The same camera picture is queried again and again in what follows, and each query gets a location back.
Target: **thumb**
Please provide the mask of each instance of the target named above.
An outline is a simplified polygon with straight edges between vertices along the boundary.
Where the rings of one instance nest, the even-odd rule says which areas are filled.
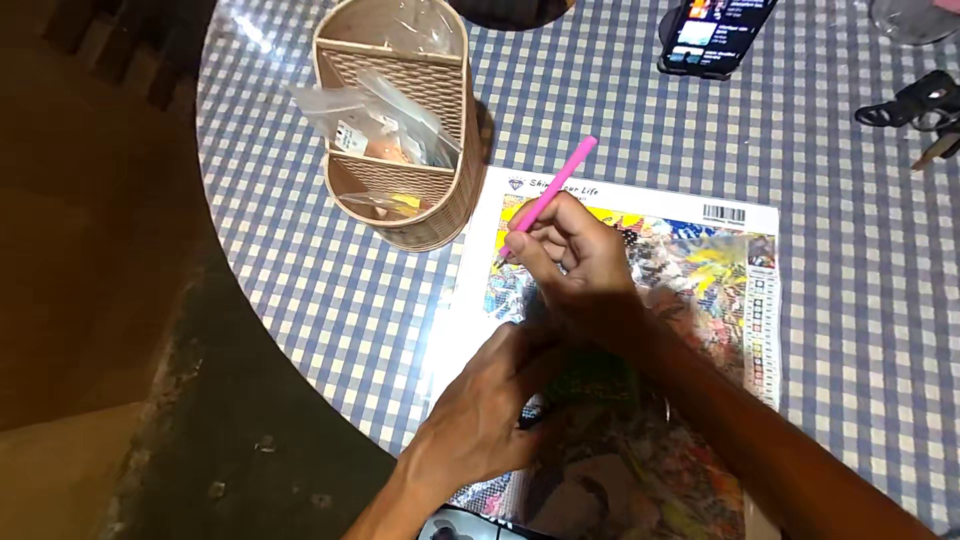
[[[512,231],[503,241],[520,264],[530,271],[541,289],[554,289],[563,285],[564,274],[533,236]]]
[[[556,448],[566,435],[573,420],[573,408],[563,407],[546,415],[527,430],[514,430],[507,447],[511,471],[523,469],[534,462],[540,449]]]

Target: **diamond painting pen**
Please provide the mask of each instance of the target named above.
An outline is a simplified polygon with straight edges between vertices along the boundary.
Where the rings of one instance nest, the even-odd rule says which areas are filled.
[[[570,175],[573,174],[573,171],[577,170],[577,167],[580,166],[580,163],[583,163],[587,158],[587,154],[590,153],[590,150],[593,150],[593,147],[596,146],[597,139],[591,135],[587,135],[587,138],[577,146],[577,149],[573,151],[573,154],[570,155],[570,158],[564,163],[564,167],[560,169],[560,172],[557,173],[557,176],[553,177],[553,181],[550,182],[550,185],[546,187],[543,191],[543,194],[537,199],[534,203],[534,207],[530,209],[523,216],[523,219],[516,224],[516,228],[512,231],[520,231],[526,233],[530,231],[530,227],[537,221],[537,218],[540,217],[540,213],[547,205],[550,204],[550,201],[557,196],[557,193],[560,192],[561,188],[564,187],[564,182],[566,179],[570,178]],[[497,258],[496,267],[499,268],[503,266],[503,263],[507,261],[507,257],[510,256],[510,248],[504,245],[500,248],[500,257]]]

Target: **round table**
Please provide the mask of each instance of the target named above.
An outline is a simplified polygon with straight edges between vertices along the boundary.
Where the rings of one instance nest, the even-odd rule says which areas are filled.
[[[198,84],[197,138],[229,263],[280,349],[393,454],[426,413],[421,360],[458,242],[389,246],[327,196],[323,146],[287,85],[314,83],[333,2],[223,0]],[[776,205],[781,411],[938,532],[960,526],[957,160],[909,164],[929,137],[852,121],[925,72],[960,75],[957,39],[900,47],[861,1],[781,2],[726,83],[656,69],[662,2],[578,2],[537,30],[470,25],[495,165]]]

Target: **wicker basket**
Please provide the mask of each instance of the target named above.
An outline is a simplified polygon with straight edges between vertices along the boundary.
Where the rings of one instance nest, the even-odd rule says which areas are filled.
[[[468,50],[467,30],[446,2],[460,31],[460,50]],[[324,143],[326,187],[347,214],[369,225],[385,240],[407,251],[439,248],[466,225],[483,182],[483,158],[476,125],[476,106],[467,55],[462,57],[394,51],[365,43],[377,42],[394,24],[397,0],[347,0],[334,8],[314,35],[314,65],[323,87],[355,86],[358,69],[374,68],[408,97],[440,116],[463,153],[456,169],[394,163],[357,157]],[[415,217],[383,221],[371,207],[340,200],[358,191],[388,191],[414,195],[431,208]]]

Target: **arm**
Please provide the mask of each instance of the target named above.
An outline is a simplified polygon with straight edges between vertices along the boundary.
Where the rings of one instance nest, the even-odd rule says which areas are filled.
[[[345,539],[409,540],[460,487],[531,463],[564,417],[521,430],[516,419],[535,392],[563,369],[553,333],[502,325],[437,400],[387,485]]]
[[[575,198],[561,193],[530,234],[509,233],[506,241],[551,315],[658,384],[791,538],[936,538],[653,316],[636,293],[619,233]]]

